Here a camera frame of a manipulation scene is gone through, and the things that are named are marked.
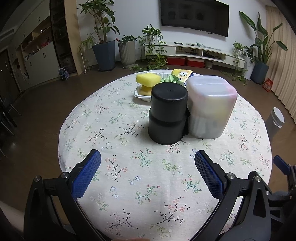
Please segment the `white foam tray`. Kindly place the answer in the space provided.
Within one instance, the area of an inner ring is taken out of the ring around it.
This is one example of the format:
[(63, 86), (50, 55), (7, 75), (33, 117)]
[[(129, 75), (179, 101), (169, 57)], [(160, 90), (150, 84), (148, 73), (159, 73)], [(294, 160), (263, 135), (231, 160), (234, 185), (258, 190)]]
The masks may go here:
[[(163, 79), (163, 78), (168, 77), (171, 72), (170, 71), (169, 72), (146, 71), (146, 72), (143, 72), (143, 73), (154, 73), (154, 74), (160, 76)], [(139, 99), (141, 99), (143, 101), (146, 101), (146, 102), (151, 102), (151, 95), (142, 95), (142, 94), (140, 94), (141, 90), (142, 90), (142, 85), (140, 83), (137, 83), (137, 87), (136, 87), (136, 89), (135, 89), (135, 91), (133, 93), (134, 97), (139, 98)]]

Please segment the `yellow tissue pack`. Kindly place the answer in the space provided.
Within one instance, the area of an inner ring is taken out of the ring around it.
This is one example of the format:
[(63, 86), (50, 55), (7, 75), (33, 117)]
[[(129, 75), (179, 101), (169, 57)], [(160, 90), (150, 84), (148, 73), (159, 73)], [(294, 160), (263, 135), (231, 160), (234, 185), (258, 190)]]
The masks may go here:
[(186, 81), (189, 77), (194, 76), (194, 73), (192, 70), (184, 70), (184, 69), (174, 69), (171, 72), (171, 75), (174, 76), (174, 81), (178, 84), (185, 86)]

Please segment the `green cloth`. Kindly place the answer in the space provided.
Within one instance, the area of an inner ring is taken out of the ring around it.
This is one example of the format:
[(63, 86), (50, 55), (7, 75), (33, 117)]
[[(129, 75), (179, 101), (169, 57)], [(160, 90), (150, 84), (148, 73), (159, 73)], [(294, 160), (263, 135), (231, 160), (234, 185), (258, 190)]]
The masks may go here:
[(176, 83), (182, 86), (185, 86), (185, 82), (182, 80), (182, 78), (179, 78), (173, 74), (169, 74), (167, 77), (161, 79), (161, 83)]

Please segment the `yellow sponge block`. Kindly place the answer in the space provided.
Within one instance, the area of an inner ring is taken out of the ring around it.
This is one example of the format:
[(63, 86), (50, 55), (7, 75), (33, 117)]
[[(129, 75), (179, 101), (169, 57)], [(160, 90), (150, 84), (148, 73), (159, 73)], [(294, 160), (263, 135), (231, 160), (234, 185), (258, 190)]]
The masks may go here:
[(160, 83), (161, 77), (154, 73), (137, 74), (136, 82), (146, 87), (153, 87)]

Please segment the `translucent plastic container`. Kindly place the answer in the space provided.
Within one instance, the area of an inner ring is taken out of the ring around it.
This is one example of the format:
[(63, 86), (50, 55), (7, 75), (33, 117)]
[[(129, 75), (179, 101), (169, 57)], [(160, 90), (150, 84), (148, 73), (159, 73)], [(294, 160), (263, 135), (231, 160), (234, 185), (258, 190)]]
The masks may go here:
[(186, 82), (189, 134), (196, 138), (218, 138), (229, 121), (238, 93), (224, 78), (196, 75)]

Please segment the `red box on floor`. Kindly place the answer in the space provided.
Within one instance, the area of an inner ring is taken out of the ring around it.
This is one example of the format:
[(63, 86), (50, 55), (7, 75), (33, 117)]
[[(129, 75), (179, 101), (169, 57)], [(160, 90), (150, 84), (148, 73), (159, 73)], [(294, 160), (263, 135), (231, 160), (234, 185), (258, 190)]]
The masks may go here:
[(262, 85), (263, 89), (266, 90), (267, 92), (271, 91), (272, 86), (273, 86), (273, 81), (270, 80), (269, 78), (267, 78)]

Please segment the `beige curtain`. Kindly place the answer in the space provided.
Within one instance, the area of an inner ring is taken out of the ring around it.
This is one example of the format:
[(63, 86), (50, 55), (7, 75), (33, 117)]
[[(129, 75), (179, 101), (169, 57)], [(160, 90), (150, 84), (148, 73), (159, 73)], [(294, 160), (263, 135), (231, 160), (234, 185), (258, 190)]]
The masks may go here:
[(271, 38), (280, 40), (288, 48), (288, 51), (284, 51), (277, 44), (273, 45), (267, 78), (273, 81), (271, 90), (295, 120), (295, 33), (280, 10), (273, 6), (266, 6), (266, 22), (269, 33), (282, 24)]

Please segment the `large-leaf plant in dark pot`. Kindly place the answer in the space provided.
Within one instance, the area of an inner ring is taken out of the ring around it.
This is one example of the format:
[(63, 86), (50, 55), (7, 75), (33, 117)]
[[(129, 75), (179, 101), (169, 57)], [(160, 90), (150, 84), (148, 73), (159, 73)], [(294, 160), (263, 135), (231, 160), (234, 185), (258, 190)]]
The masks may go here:
[(239, 11), (239, 16), (255, 33), (254, 43), (247, 47), (246, 51), (250, 61), (254, 63), (250, 79), (254, 83), (262, 85), (269, 70), (267, 62), (272, 56), (273, 46), (277, 45), (280, 49), (288, 51), (287, 46), (281, 40), (275, 41), (273, 38), (274, 32), (280, 29), (283, 23), (275, 26), (269, 34), (267, 29), (262, 26), (260, 13), (258, 13), (256, 23), (242, 11)]

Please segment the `red storage box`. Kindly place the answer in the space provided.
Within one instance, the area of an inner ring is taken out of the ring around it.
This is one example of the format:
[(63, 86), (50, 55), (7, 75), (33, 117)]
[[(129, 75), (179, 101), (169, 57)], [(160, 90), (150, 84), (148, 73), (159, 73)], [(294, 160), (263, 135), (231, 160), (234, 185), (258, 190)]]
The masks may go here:
[(205, 61), (197, 58), (187, 58), (187, 65), (190, 67), (204, 68)]
[(186, 59), (185, 57), (167, 57), (166, 62), (168, 65), (185, 66)]

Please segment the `small plant by console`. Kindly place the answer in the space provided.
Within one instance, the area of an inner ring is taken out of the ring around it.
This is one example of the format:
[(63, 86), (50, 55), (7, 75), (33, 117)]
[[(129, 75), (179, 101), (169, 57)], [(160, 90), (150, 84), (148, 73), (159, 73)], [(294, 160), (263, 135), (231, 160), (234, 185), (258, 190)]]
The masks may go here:
[(243, 45), (236, 40), (233, 43), (234, 70), (232, 72), (220, 71), (223, 75), (230, 77), (232, 81), (240, 81), (243, 86), (246, 85), (245, 74), (248, 70), (247, 60), (249, 63), (254, 62), (254, 50), (252, 47)]

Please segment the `white tv console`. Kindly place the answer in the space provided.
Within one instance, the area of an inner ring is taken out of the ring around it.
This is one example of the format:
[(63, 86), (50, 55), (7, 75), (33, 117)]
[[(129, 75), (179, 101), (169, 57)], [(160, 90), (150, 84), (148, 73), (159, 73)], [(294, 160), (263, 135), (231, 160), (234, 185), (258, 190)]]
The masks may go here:
[(166, 42), (167, 57), (186, 57), (212, 61), (216, 65), (226, 65), (234, 68), (234, 56), (229, 52), (196, 45), (178, 44)]

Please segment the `tall plant in dark pot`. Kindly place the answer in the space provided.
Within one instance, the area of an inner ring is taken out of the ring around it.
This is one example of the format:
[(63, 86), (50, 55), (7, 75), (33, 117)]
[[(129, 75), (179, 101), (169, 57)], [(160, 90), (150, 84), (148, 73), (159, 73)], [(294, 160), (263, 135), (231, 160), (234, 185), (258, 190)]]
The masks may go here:
[(86, 1), (79, 4), (82, 13), (92, 15), (94, 18), (94, 31), (99, 43), (92, 46), (99, 71), (111, 71), (115, 67), (115, 41), (108, 41), (107, 34), (114, 32), (120, 34), (115, 25), (115, 11), (111, 9), (114, 1)]

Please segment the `trailing green vine plant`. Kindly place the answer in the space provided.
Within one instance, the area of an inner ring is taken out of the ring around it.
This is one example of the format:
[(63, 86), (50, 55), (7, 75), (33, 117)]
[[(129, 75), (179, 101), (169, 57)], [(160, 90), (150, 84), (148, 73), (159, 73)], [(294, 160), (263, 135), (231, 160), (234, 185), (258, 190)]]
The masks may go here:
[(135, 64), (130, 70), (136, 73), (165, 68), (167, 51), (161, 30), (152, 25), (147, 25), (142, 30), (142, 35), (138, 36), (137, 39), (141, 53), (140, 63)]

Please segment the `white wall cabinet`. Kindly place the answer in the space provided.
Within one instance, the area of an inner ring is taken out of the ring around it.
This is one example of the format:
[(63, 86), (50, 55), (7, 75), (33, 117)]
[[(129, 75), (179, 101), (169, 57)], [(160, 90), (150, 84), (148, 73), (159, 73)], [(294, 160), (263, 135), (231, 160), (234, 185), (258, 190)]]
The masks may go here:
[(21, 91), (59, 77), (49, 1), (41, 2), (22, 22), (9, 45), (9, 56)]

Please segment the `wall-mounted television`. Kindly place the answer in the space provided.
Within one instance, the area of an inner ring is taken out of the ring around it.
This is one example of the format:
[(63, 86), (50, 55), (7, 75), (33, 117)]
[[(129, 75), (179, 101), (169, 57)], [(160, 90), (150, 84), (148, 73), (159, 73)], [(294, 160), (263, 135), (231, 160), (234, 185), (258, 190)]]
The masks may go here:
[(220, 1), (160, 1), (161, 25), (228, 37), (229, 5)]

